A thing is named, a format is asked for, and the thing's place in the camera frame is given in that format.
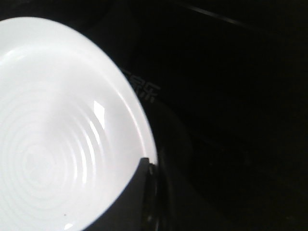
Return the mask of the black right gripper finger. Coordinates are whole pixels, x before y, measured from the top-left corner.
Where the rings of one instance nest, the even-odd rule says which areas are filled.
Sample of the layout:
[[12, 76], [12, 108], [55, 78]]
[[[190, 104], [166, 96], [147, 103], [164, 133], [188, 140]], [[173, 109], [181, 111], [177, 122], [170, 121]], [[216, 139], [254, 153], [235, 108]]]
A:
[[159, 229], [157, 167], [141, 158], [138, 167], [115, 202], [85, 230], [157, 231]]

